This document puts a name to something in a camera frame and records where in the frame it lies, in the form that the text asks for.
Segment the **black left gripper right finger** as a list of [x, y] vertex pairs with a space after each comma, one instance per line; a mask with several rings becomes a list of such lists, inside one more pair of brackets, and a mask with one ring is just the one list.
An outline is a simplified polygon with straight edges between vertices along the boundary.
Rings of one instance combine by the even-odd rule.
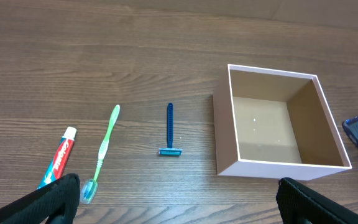
[[276, 201], [284, 224], [358, 224], [358, 214], [289, 177], [279, 180]]

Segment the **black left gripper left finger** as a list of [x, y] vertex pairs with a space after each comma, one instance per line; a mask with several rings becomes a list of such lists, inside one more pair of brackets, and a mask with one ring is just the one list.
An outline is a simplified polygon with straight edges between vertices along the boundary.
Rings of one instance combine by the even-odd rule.
[[73, 223], [80, 204], [80, 178], [71, 173], [0, 208], [0, 224]]

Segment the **green toothbrush with cap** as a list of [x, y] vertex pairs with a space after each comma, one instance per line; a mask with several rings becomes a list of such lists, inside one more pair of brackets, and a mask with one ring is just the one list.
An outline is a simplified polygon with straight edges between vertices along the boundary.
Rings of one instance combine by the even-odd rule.
[[84, 183], [83, 188], [80, 192], [80, 202], [82, 204], [86, 204], [86, 205], [90, 204], [92, 202], [94, 196], [96, 195], [96, 192], [98, 189], [98, 177], [101, 172], [101, 168], [103, 166], [104, 158], [105, 158], [108, 148], [109, 148], [109, 140], [110, 140], [112, 131], [114, 129], [114, 126], [116, 124], [116, 121], [119, 117], [120, 110], [121, 110], [121, 106], [116, 105], [111, 113], [108, 128], [106, 130], [106, 134], [105, 134], [104, 139], [99, 147], [98, 161], [96, 164], [96, 170], [95, 170], [94, 176], [92, 179], [88, 179]]

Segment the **white cardboard box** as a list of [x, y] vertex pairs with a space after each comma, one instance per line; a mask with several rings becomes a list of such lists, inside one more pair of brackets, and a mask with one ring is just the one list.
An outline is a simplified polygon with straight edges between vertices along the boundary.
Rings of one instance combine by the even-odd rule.
[[312, 180], [352, 169], [316, 75], [230, 64], [213, 109], [218, 175]]

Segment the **blue disposable razor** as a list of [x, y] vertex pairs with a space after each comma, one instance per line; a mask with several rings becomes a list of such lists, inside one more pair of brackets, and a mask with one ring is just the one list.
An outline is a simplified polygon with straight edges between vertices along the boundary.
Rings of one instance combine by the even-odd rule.
[[173, 103], [167, 106], [167, 147], [160, 148], [158, 154], [160, 156], [180, 156], [182, 149], [173, 147]]

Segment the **red Colgate toothpaste tube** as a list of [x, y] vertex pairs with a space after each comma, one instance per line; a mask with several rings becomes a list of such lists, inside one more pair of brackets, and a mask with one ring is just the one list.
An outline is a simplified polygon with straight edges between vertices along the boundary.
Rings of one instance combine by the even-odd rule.
[[45, 171], [43, 179], [37, 187], [38, 189], [62, 177], [71, 150], [75, 143], [76, 132], [76, 128], [67, 127], [58, 145], [58, 149], [51, 160], [48, 169]]

